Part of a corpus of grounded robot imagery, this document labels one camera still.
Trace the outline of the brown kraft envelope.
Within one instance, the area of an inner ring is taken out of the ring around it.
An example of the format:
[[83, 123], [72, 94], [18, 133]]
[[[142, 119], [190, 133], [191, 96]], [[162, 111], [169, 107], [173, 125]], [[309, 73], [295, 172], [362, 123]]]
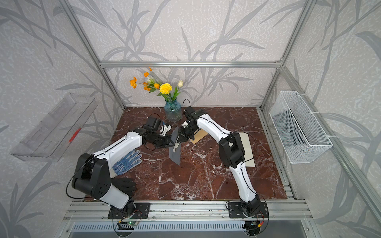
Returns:
[[197, 132], [194, 133], [194, 139], [190, 139], [190, 141], [193, 144], [196, 144], [200, 140], [202, 140], [208, 133], [202, 129], [198, 130]]

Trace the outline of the cream paper sheet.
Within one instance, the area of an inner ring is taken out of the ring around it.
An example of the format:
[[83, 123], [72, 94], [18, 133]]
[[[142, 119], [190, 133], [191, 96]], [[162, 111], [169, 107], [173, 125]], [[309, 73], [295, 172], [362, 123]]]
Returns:
[[255, 161], [254, 161], [254, 156], [253, 156], [253, 151], [252, 151], [252, 145], [249, 139], [249, 135], [244, 132], [239, 133], [244, 150], [245, 150], [245, 155], [244, 155], [244, 162], [247, 167], [255, 167]]

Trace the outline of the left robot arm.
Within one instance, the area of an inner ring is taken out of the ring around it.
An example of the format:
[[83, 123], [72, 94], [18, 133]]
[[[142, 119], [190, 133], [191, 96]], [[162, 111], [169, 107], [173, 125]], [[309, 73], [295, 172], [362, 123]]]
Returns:
[[168, 133], [171, 128], [158, 118], [148, 117], [146, 124], [110, 146], [93, 154], [82, 154], [70, 186], [115, 208], [133, 210], [135, 183], [120, 176], [141, 163], [138, 148], [142, 145], [152, 144], [157, 149], [173, 146]]

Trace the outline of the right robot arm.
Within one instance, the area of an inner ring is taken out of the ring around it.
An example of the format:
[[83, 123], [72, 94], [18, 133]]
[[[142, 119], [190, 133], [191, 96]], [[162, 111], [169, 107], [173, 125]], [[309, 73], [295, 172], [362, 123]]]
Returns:
[[243, 213], [252, 217], [261, 204], [260, 196], [253, 188], [245, 165], [245, 149], [238, 132], [231, 132], [217, 122], [204, 110], [194, 110], [188, 106], [184, 109], [186, 125], [181, 126], [175, 139], [175, 148], [182, 142], [194, 140], [195, 133], [205, 131], [217, 143], [219, 158], [228, 167], [236, 181]]

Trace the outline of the blue glass vase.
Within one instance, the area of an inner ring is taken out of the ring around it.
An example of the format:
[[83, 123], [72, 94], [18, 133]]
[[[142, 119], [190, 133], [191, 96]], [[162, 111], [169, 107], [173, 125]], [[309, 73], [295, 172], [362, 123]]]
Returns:
[[170, 122], [177, 122], [182, 118], [182, 111], [180, 103], [175, 101], [166, 101], [164, 106], [166, 118]]

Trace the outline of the blue dotted work glove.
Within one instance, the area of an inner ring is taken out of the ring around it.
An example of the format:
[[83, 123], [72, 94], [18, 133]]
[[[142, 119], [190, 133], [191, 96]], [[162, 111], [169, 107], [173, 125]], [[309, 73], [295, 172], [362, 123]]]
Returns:
[[139, 150], [134, 149], [119, 160], [113, 167], [113, 171], [117, 176], [123, 175], [134, 167], [142, 163], [142, 154]]

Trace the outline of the yellow orange flower bouquet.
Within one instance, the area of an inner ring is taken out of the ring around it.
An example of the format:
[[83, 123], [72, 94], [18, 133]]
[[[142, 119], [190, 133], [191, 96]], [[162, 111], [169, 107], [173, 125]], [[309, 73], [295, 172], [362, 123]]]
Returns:
[[184, 82], [179, 80], [177, 86], [173, 87], [170, 83], [163, 83], [159, 79], [152, 77], [152, 73], [153, 69], [149, 67], [148, 71], [144, 72], [144, 78], [146, 81], [138, 82], [137, 78], [133, 77], [133, 79], [129, 81], [130, 86], [133, 89], [136, 89], [140, 84], [143, 85], [143, 89], [149, 93], [158, 91], [157, 96], [162, 96], [166, 102], [176, 101], [177, 97], [180, 95], [180, 89], [184, 86]]

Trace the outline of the black glove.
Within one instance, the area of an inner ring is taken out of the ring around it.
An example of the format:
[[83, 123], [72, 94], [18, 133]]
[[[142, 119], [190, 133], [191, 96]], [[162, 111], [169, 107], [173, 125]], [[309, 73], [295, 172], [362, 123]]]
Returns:
[[130, 197], [132, 197], [137, 190], [136, 183], [131, 178], [112, 178], [111, 183]]

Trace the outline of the left green circuit board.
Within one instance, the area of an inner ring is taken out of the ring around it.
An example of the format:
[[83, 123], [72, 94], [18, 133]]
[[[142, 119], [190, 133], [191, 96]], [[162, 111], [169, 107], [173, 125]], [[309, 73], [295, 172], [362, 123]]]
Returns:
[[135, 227], [137, 227], [140, 224], [140, 222], [141, 220], [137, 220], [137, 221], [120, 220], [117, 223], [117, 229], [120, 231], [134, 230]]

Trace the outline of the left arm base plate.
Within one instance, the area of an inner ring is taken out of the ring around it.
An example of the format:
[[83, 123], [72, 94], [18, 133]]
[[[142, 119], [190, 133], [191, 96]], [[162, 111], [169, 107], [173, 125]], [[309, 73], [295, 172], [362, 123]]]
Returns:
[[133, 218], [133, 219], [147, 219], [150, 210], [150, 203], [148, 202], [138, 202], [129, 203], [125, 208], [116, 208], [110, 206], [108, 219], [121, 220], [122, 218]]

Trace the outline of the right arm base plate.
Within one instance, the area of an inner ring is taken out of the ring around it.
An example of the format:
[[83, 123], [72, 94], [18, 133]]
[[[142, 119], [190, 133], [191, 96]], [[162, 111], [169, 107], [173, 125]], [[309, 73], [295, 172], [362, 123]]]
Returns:
[[258, 218], [267, 219], [269, 218], [268, 206], [265, 202], [260, 202], [258, 206], [254, 209], [246, 205], [243, 206], [241, 202], [227, 201], [225, 207], [229, 212], [229, 218]]

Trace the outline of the clear plastic wall tray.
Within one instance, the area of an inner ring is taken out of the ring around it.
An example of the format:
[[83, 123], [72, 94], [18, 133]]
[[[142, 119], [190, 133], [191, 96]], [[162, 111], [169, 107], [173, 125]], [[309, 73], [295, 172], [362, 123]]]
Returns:
[[94, 97], [68, 93], [10, 152], [25, 162], [57, 162], [97, 107]]

